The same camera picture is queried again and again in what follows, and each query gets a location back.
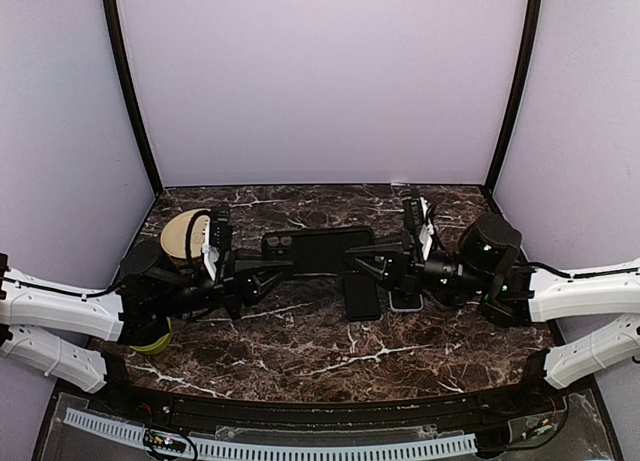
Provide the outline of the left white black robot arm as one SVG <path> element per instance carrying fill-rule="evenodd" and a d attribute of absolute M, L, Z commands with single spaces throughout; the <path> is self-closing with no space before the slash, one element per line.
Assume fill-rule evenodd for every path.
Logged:
<path fill-rule="evenodd" d="M 64 380 L 91 394 L 120 417 L 141 408 L 127 384 L 124 361 L 61 337 L 74 332 L 141 350 L 170 339 L 171 321 L 195 321 L 217 309 L 238 320 L 289 278 L 290 261 L 231 247 L 227 206 L 201 209 L 184 239 L 188 271 L 182 273 L 160 243 L 139 243 L 122 259 L 118 279 L 103 290 L 83 289 L 28 276 L 1 257 L 1 355 Z"/>

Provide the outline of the pink phone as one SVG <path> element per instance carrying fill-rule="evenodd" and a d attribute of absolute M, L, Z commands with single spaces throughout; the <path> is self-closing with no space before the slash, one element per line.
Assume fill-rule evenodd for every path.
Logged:
<path fill-rule="evenodd" d="M 349 322 L 378 320 L 381 309 L 377 286 L 369 277 L 348 273 L 342 277 L 346 318 Z"/>

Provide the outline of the lavender phone case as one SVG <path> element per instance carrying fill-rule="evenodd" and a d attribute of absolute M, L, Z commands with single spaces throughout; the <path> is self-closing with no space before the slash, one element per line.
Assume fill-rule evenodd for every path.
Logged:
<path fill-rule="evenodd" d="M 390 291 L 388 293 L 389 307 L 396 313 L 419 312 L 424 307 L 424 302 L 420 293 L 404 293 L 401 291 Z"/>

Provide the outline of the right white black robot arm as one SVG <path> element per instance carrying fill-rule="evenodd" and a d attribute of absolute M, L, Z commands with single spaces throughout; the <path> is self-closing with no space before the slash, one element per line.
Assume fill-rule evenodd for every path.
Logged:
<path fill-rule="evenodd" d="M 549 397 L 599 370 L 639 355 L 639 262 L 560 271 L 519 263 L 521 233 L 493 213 L 479 216 L 457 252 L 435 246 L 429 222 L 408 222 L 398 240 L 347 250 L 344 260 L 395 298 L 428 293 L 460 308 L 479 300 L 480 314 L 500 327 L 523 327 L 560 318 L 613 314 L 615 320 L 565 345 L 527 358 L 510 405 L 534 413 Z"/>

